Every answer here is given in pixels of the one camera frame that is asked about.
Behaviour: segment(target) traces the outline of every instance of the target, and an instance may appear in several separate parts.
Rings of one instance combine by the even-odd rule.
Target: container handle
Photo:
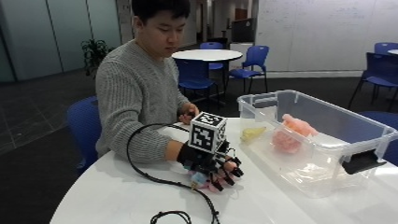
[[[350,155],[350,161],[344,161],[342,156],[339,161],[348,175],[354,175],[358,172],[366,171],[374,167],[384,165],[387,162],[378,162],[378,157],[374,154],[375,149],[363,151]]]

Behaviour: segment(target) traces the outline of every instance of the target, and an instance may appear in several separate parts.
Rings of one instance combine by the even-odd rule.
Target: table
[[[340,189],[330,197],[310,199],[282,178],[255,162],[254,154],[239,149],[239,119],[229,119],[226,138],[236,149],[244,176],[221,193],[205,191],[219,223],[276,224],[374,224],[398,223],[398,168],[386,164],[375,171],[368,186]],[[166,128],[161,131],[177,140],[187,133]],[[186,171],[175,162],[141,164],[150,175],[189,183]],[[51,217],[51,224],[149,223],[159,211],[187,212],[194,224],[211,221],[209,207],[190,190],[155,184],[137,175],[127,161],[106,153],[81,175],[69,189]],[[166,216],[161,223],[185,223]]]
[[[398,55],[398,49],[391,49],[391,50],[387,51],[387,53]]]
[[[225,69],[227,69],[227,62],[240,58],[242,54],[238,51],[229,50],[229,49],[190,49],[175,52],[171,57],[175,59],[185,59],[185,60],[202,60],[207,63],[223,63],[222,66],[222,88],[225,93]]]

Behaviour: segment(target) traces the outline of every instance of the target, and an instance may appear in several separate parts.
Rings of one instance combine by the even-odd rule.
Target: knit sweater
[[[98,155],[113,150],[126,158],[126,141],[142,125],[177,122],[187,99],[178,90],[178,68],[171,58],[154,61],[131,40],[103,58],[95,76],[101,137]],[[146,128],[127,146],[131,161],[165,160],[170,138]]]

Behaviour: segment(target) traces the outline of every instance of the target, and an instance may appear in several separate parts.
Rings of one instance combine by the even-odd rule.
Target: clear plastic bin
[[[326,197],[335,189],[366,186],[396,130],[298,91],[243,95],[236,101],[240,130],[266,127],[255,139],[242,142],[244,150],[307,196]],[[308,122],[318,135],[304,137],[286,128],[284,114]],[[274,148],[275,132],[299,143],[295,153]]]

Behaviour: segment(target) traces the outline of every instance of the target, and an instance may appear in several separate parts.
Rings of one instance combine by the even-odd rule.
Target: chair
[[[226,37],[213,37],[207,38],[209,42],[218,42],[222,45],[222,48],[226,49],[227,38]]]
[[[219,105],[219,99],[218,99],[218,85],[213,80],[209,79],[207,63],[201,60],[174,59],[174,61],[179,71],[178,85],[183,88],[183,95],[185,95],[185,89],[206,90],[207,111],[209,111],[210,87],[213,85],[215,86],[218,105]]]
[[[362,73],[355,91],[351,95],[348,109],[356,92],[360,90],[363,83],[368,82],[372,84],[371,104],[376,98],[379,87],[396,89],[388,103],[390,111],[398,93],[398,57],[384,54],[367,53],[366,58],[367,70]]]
[[[398,43],[375,43],[374,44],[374,53],[376,54],[388,54],[388,50],[398,49]]]
[[[223,49],[223,46],[218,42],[205,42],[199,44],[201,49]],[[223,67],[222,63],[209,63],[209,69],[217,70]]]
[[[398,130],[398,114],[378,111],[364,111],[358,114]],[[398,140],[388,143],[383,159],[398,166]]]
[[[95,143],[101,135],[97,97],[91,96],[74,103],[66,111],[66,124],[79,149],[82,160],[77,165],[81,175],[98,159]]]
[[[234,69],[229,72],[229,76],[226,79],[226,85],[227,85],[229,77],[243,78],[243,92],[246,92],[244,79],[248,77],[250,78],[248,93],[250,93],[252,77],[263,75],[264,92],[268,91],[268,87],[267,87],[267,83],[266,83],[266,66],[264,66],[264,59],[268,54],[268,51],[270,51],[270,48],[267,46],[250,46],[247,48],[246,61],[240,64],[242,68]],[[248,67],[248,66],[251,66],[251,69],[252,69],[254,65],[256,65],[260,68],[262,73],[244,69],[244,67]]]

